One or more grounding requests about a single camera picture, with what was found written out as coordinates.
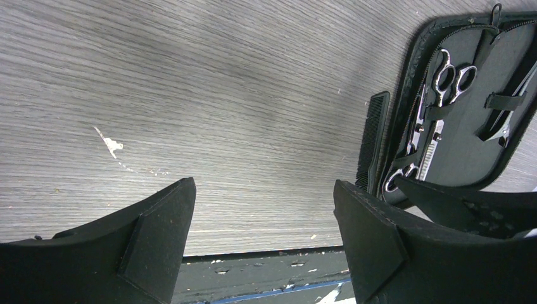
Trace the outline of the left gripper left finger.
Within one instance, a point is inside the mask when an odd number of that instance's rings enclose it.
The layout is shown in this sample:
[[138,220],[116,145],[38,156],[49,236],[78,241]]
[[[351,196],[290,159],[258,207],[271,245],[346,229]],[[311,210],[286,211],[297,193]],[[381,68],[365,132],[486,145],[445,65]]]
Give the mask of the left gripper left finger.
[[52,238],[1,244],[2,303],[170,303],[193,217],[191,177]]

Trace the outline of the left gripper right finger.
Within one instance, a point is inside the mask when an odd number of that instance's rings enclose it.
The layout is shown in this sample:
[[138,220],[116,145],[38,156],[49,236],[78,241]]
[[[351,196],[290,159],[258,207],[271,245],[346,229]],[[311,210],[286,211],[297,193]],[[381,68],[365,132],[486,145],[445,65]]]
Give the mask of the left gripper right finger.
[[334,214],[357,303],[535,303],[536,238],[458,231],[337,180]]

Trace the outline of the black hair clip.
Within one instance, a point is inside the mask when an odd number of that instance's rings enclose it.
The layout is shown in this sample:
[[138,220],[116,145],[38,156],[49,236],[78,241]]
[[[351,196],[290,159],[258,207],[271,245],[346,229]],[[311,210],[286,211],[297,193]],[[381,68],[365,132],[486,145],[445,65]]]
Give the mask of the black hair clip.
[[506,148],[509,145],[510,139],[510,120],[514,114],[515,109],[520,105],[520,101],[524,101],[526,97],[526,89],[536,73],[536,63],[529,69],[527,74],[520,80],[516,81],[517,87],[514,89],[511,96],[499,96],[493,94],[493,98],[500,98],[505,101],[511,102],[508,109],[502,109],[500,113],[493,120],[492,115],[490,121],[492,124],[490,127],[483,129],[478,137],[483,142],[498,139],[498,143],[501,147]]

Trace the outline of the black zip tool case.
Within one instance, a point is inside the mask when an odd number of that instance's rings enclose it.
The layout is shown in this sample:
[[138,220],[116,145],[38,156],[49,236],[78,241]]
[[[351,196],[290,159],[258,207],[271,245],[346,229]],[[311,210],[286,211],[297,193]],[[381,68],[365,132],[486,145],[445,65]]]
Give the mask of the black zip tool case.
[[[442,63],[440,49],[450,52],[451,63],[460,68],[477,67],[471,87],[447,110],[436,103],[433,78]],[[431,140],[432,119],[443,118],[442,140],[434,154],[425,180],[440,186],[462,187],[480,191],[503,172],[536,113],[536,73],[526,89],[526,97],[510,120],[509,145],[503,148],[498,139],[483,142],[479,133],[491,126],[502,109],[511,102],[499,96],[511,96],[520,81],[536,63],[536,13],[503,13],[496,4],[488,15],[444,16],[425,24],[415,36],[400,83],[393,121],[388,137],[387,158],[376,179],[375,196],[394,206],[410,206],[399,188],[384,190],[387,179],[402,165],[409,125],[416,114],[421,85],[427,88],[422,114],[424,132],[419,139],[420,163]]]

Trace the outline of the silver scissors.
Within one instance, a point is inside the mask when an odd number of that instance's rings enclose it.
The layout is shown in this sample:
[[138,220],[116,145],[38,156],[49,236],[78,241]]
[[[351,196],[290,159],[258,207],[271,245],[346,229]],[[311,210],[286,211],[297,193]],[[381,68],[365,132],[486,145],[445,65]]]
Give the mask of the silver scissors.
[[[440,110],[447,110],[464,92],[473,84],[477,76],[477,67],[466,64],[456,68],[451,63],[450,52],[447,49],[440,49],[442,63],[434,74],[433,89],[436,93],[436,103]],[[433,162],[434,154],[439,142],[442,140],[444,119],[432,119],[431,130],[433,131],[431,140],[428,142],[425,155],[420,163],[420,171],[417,179],[424,181],[428,175]]]
[[419,102],[416,107],[416,114],[414,115],[410,129],[408,130],[408,138],[406,145],[405,156],[402,158],[402,165],[395,165],[395,172],[387,179],[384,184],[384,190],[387,193],[395,192],[398,187],[395,185],[394,178],[398,175],[404,177],[416,178],[419,173],[419,139],[420,135],[424,132],[424,119],[422,114],[422,108],[427,96],[427,88],[425,85],[421,85]]

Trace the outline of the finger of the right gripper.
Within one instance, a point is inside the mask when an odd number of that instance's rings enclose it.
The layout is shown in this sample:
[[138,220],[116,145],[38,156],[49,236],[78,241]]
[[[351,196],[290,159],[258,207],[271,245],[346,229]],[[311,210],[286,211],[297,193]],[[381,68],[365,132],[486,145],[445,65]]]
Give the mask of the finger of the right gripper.
[[395,185],[434,223],[487,238],[510,239],[536,228],[536,193],[493,193],[397,176]]

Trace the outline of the black comb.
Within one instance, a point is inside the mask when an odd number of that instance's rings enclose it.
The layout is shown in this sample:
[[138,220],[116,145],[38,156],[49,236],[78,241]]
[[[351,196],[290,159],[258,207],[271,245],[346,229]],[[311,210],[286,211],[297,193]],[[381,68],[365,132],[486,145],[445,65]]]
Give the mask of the black comb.
[[358,157],[355,185],[372,195],[375,195],[377,165],[390,97],[390,93],[384,91],[370,98]]

